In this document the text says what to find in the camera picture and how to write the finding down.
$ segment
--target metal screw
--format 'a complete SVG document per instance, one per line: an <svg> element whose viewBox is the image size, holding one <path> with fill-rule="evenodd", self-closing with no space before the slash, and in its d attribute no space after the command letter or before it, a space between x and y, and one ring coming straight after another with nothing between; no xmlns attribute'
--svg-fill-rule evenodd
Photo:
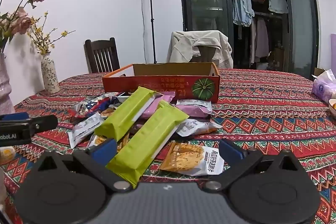
<svg viewBox="0 0 336 224"><path fill-rule="evenodd" d="M205 187L209 190L216 191L222 187L218 181L210 180L205 183Z"/></svg>
<svg viewBox="0 0 336 224"><path fill-rule="evenodd" d="M127 190L131 187L131 184L127 181L117 181L113 184L113 187L117 190Z"/></svg>

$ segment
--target light blue shirt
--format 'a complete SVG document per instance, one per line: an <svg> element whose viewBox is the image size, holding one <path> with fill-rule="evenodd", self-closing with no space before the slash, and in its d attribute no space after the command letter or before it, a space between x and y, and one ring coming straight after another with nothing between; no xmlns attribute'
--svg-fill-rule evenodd
<svg viewBox="0 0 336 224"><path fill-rule="evenodd" d="M249 27L254 17L251 0L233 0L233 23Z"/></svg>

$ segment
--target bowl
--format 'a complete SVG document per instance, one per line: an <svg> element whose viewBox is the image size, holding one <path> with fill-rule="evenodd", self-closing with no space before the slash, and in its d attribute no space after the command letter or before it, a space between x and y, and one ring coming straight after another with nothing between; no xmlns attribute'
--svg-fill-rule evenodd
<svg viewBox="0 0 336 224"><path fill-rule="evenodd" d="M329 100L329 108L330 108L330 111L331 111L331 114L336 117L336 109L333 108L333 104L336 103L336 99L330 99Z"/></svg>

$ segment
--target pink snack package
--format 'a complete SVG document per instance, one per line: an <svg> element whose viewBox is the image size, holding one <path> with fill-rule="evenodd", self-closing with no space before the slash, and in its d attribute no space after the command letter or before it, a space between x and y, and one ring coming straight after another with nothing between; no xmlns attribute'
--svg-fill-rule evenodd
<svg viewBox="0 0 336 224"><path fill-rule="evenodd" d="M151 103L151 105L147 107L144 113L140 116L140 118L149 119L154 114L155 110L158 108L158 104L161 100L170 103L175 97L175 91L161 92L161 94L163 95L156 97L154 101Z"/></svg>
<svg viewBox="0 0 336 224"><path fill-rule="evenodd" d="M199 117L205 118L208 117L211 112L204 106L198 105L177 105L179 110L182 110L185 114L188 114L190 117Z"/></svg>

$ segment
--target pink vase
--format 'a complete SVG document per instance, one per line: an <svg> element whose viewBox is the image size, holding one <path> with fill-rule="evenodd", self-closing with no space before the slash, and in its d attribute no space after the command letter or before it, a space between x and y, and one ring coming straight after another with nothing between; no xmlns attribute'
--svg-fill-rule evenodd
<svg viewBox="0 0 336 224"><path fill-rule="evenodd" d="M15 113L9 94L12 87L9 84L9 76L6 69L5 55L0 54L0 115Z"/></svg>

